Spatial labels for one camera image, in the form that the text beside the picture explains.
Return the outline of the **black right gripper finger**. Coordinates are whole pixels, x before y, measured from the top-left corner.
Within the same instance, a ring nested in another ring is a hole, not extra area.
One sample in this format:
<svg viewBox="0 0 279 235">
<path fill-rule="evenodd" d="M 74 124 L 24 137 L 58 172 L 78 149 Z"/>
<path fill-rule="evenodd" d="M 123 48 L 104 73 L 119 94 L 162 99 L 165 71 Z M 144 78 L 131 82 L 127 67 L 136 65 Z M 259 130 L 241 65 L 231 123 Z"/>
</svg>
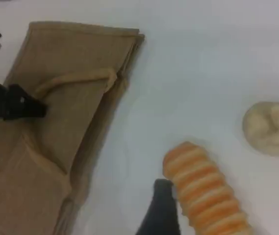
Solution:
<svg viewBox="0 0 279 235">
<path fill-rule="evenodd" d="M 166 179 L 157 179 L 153 196 L 137 235 L 179 235 L 177 203 L 173 198 L 173 184 Z"/>
</svg>

